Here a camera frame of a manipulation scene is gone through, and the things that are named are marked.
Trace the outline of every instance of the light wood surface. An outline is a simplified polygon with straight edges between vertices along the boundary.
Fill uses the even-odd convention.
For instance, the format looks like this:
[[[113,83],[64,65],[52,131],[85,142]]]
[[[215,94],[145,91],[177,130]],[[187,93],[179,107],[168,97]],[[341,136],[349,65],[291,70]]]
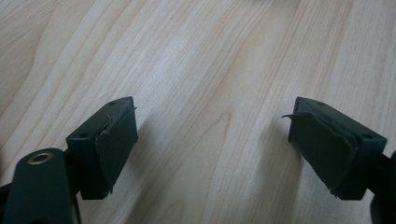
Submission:
[[[139,141],[84,223],[371,223],[288,143],[297,96],[396,148],[394,0],[3,0],[1,184],[106,102]]]

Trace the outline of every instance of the round hole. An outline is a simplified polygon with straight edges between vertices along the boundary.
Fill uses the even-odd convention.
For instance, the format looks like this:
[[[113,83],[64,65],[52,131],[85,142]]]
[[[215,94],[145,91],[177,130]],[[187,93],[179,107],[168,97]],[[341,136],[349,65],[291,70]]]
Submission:
[[[80,135],[79,135],[79,137],[88,137],[88,135],[90,135],[89,133],[81,133]]]
[[[370,134],[368,134],[368,133],[364,133],[363,135],[362,135],[364,138],[373,138],[373,136],[372,135],[370,135]]]
[[[31,165],[38,165],[38,164],[44,163],[46,161],[49,161],[50,159],[52,159],[52,153],[43,152],[43,153],[35,154],[34,156],[32,156],[29,159],[28,163]]]

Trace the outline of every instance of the clamp jaw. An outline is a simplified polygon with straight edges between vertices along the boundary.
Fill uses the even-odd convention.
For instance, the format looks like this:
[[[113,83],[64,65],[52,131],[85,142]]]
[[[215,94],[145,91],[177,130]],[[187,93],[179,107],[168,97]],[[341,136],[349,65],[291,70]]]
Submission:
[[[298,97],[289,141],[341,200],[375,194],[372,221],[396,223],[396,153],[383,155],[387,139],[329,105]]]
[[[0,188],[4,223],[80,223],[76,194],[104,199],[137,141],[134,100],[104,105],[67,138],[65,152],[35,151],[22,158],[13,182]]]

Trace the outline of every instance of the wood grain surface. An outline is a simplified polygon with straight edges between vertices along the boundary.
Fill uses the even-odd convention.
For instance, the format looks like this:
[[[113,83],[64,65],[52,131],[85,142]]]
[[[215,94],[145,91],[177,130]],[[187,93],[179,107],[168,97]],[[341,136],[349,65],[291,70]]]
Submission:
[[[297,96],[396,148],[394,0],[3,0],[0,169],[132,95],[139,141],[83,223],[371,223],[288,143]]]

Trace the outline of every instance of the black plastic part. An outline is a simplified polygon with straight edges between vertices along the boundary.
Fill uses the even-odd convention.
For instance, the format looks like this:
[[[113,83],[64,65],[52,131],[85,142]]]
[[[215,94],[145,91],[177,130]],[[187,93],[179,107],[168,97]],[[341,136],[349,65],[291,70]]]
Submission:
[[[396,152],[391,159],[384,156],[366,179],[375,194],[370,205],[373,224],[396,223]]]
[[[104,199],[112,191],[137,141],[134,110],[132,97],[112,101],[66,138],[84,200]]]
[[[382,158],[387,139],[322,102],[298,97],[289,141],[331,193],[342,200],[361,200],[365,177]]]
[[[73,195],[76,195],[79,192],[81,182],[80,170],[77,163],[73,162],[69,149],[64,152],[64,160],[66,161],[67,173],[69,173],[70,190]]]
[[[7,198],[11,184],[4,185],[0,188],[0,223],[6,210]]]
[[[64,153],[47,148],[22,158],[7,198],[4,223],[80,223]]]

